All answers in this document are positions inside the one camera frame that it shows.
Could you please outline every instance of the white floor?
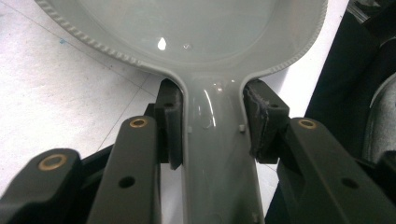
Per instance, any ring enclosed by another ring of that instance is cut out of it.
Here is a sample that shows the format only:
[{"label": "white floor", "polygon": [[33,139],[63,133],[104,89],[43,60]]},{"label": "white floor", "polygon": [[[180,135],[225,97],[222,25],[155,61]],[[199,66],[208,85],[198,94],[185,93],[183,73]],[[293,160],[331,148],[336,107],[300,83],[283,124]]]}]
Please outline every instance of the white floor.
[{"label": "white floor", "polygon": [[[120,124],[155,101],[162,79],[86,47],[33,0],[0,0],[0,195],[43,151],[70,147],[85,158],[111,145]],[[265,213],[276,167],[258,168]],[[163,169],[166,214],[181,213],[172,197],[181,189],[167,188],[178,175]],[[182,222],[180,215],[163,219]]]}]

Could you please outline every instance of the screw hole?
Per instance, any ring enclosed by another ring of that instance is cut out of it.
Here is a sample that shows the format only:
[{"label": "screw hole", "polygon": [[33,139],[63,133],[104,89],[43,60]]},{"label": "screw hole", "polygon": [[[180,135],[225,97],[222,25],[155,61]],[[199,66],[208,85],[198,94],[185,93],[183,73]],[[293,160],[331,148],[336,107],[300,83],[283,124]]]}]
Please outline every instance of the screw hole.
[{"label": "screw hole", "polygon": [[172,103],[166,103],[163,106],[165,106],[165,107],[173,107],[174,105]]},{"label": "screw hole", "polygon": [[303,128],[306,128],[306,129],[316,129],[317,128],[317,124],[309,119],[300,119],[298,121],[298,123],[300,124],[300,126],[302,126]]},{"label": "screw hole", "polygon": [[305,125],[305,126],[308,126],[308,127],[313,127],[314,126],[314,124],[312,122],[309,122],[307,120],[303,120],[303,121],[301,121],[301,123],[303,125]]},{"label": "screw hole", "polygon": [[345,185],[348,188],[351,188],[351,189],[358,189],[359,188],[358,183],[356,183],[353,179],[342,178],[341,182],[343,183],[343,185]]},{"label": "screw hole", "polygon": [[142,124],[144,124],[144,123],[145,123],[145,121],[143,121],[142,119],[139,119],[139,120],[136,120],[136,121],[134,122],[134,125],[140,126],[140,125],[142,125]]},{"label": "screw hole", "polygon": [[134,178],[131,176],[125,176],[123,179],[120,180],[119,186],[122,189],[127,189],[134,185]]},{"label": "screw hole", "polygon": [[53,154],[42,160],[38,164],[38,169],[42,171],[51,171],[63,166],[67,161],[64,154]]},{"label": "screw hole", "polygon": [[146,126],[148,122],[145,119],[134,119],[131,121],[130,125],[133,128],[142,128]]}]

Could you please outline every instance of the black machine part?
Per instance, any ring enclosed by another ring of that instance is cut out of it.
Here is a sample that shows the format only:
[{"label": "black machine part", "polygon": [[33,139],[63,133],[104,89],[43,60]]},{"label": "black machine part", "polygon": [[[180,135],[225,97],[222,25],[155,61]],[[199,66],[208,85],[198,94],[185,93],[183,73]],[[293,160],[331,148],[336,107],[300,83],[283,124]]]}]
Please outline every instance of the black machine part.
[{"label": "black machine part", "polygon": [[[179,108],[171,119],[181,120],[178,93],[160,94],[170,94],[166,101]],[[287,217],[289,223],[396,223],[395,153],[387,153],[377,166],[355,162],[319,122],[289,119],[287,106],[260,81],[248,83],[244,94],[251,155],[259,162],[280,158],[276,192],[282,197],[273,199],[266,223],[286,223],[269,218],[274,215]],[[149,105],[145,114],[161,119],[155,108]],[[149,116],[127,119],[113,147],[83,161],[71,149],[35,157],[0,200],[0,224],[86,223],[87,219],[89,223],[161,223],[163,157],[157,148],[165,141],[157,135],[161,126]],[[181,142],[181,131],[173,134]],[[59,154],[66,156],[66,162],[62,156],[51,157]],[[181,163],[181,151],[176,154],[174,167]]]},{"label": "black machine part", "polygon": [[157,121],[159,156],[162,163],[170,163],[176,170],[183,162],[182,115],[183,95],[169,79],[161,82],[155,104],[149,104],[145,112]]},{"label": "black machine part", "polygon": [[27,163],[0,200],[0,223],[63,223],[81,183],[76,151],[53,149]]}]

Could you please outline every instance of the brass insert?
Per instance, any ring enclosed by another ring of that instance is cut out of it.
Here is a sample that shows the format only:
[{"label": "brass insert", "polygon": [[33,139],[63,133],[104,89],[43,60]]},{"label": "brass insert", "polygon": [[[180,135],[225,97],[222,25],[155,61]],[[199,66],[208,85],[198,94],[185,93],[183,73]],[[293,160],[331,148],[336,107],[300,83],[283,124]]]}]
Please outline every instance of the brass insert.
[{"label": "brass insert", "polygon": [[306,129],[316,129],[317,128],[317,124],[309,119],[300,119],[298,121],[298,124],[300,124],[300,126],[302,126],[303,128]]},{"label": "brass insert", "polygon": [[38,168],[42,171],[55,170],[63,166],[67,161],[67,157],[64,154],[53,154],[42,160],[38,164]]},{"label": "brass insert", "polygon": [[133,128],[142,128],[148,124],[146,119],[133,119],[129,125]]}]

